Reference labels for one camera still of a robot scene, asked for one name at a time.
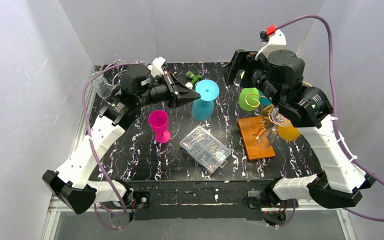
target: clear container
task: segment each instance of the clear container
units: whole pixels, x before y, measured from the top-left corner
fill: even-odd
[[[232,151],[207,132],[202,126],[195,127],[180,141],[180,147],[210,174],[223,168]]]
[[[90,75],[90,78],[93,78],[98,73],[99,71],[93,72]],[[95,80],[93,80],[92,86],[93,86],[93,89],[95,89],[98,96],[100,96],[101,98],[107,98],[113,92],[113,86],[108,83],[108,80],[104,77],[103,74],[101,74]]]

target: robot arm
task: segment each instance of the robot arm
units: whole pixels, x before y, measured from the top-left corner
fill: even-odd
[[[159,57],[153,61],[151,72],[145,65],[136,64],[123,74],[121,84],[113,90],[91,128],[99,159],[141,114],[141,107],[166,101],[175,108],[201,97],[165,70],[165,62]],[[55,196],[81,214],[94,203],[119,200],[108,182],[89,181],[96,165],[89,137],[85,137],[61,166],[47,170],[42,179]],[[120,196],[133,191],[124,181],[112,183]]]
[[[273,205],[281,200],[307,199],[329,209],[356,206],[362,199],[359,190],[370,188],[375,180],[348,160],[339,147],[332,105],[323,91],[303,84],[305,63],[294,52],[283,50],[285,35],[267,29],[260,37],[268,43],[259,52],[236,50],[224,66],[224,79],[231,85],[237,71],[244,70],[240,85],[259,89],[279,108],[310,143],[324,170],[307,177],[275,179],[263,197]]]

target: green figurine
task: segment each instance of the green figurine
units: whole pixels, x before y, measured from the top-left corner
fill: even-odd
[[[191,83],[191,86],[195,85],[199,80],[202,80],[203,79],[203,76],[202,75],[195,75],[193,72],[191,71],[188,71],[186,73],[186,77],[188,79],[191,79],[192,81],[190,81]]]

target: red connector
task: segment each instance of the red connector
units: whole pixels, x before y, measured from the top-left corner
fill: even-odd
[[[275,25],[271,25],[269,26],[266,30],[265,30],[265,33],[267,34],[267,36],[270,36],[272,34],[274,34],[276,32],[276,27]]]

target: green cup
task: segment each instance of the green cup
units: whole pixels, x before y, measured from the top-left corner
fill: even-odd
[[[249,106],[247,102],[245,101],[245,97],[248,94],[256,94],[256,95],[249,95],[248,98],[246,99],[248,101],[248,104],[252,105]],[[255,87],[250,87],[250,88],[244,88],[239,95],[239,107],[245,111],[254,111],[258,107],[257,105],[260,102],[260,97],[259,97],[259,91]]]

